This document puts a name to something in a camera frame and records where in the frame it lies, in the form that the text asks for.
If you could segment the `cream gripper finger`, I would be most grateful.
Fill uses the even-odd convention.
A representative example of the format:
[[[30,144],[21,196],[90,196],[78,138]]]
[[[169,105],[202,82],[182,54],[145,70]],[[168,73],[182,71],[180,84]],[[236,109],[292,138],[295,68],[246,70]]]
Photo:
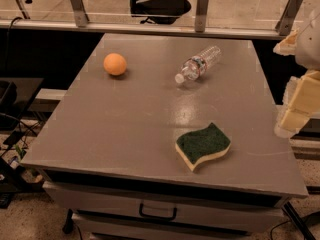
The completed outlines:
[[[292,31],[286,38],[275,45],[273,52],[282,56],[294,55],[297,46],[297,36],[298,31]]]
[[[291,138],[320,111],[320,72],[308,70],[300,78],[291,77],[282,102],[274,132],[278,137]]]

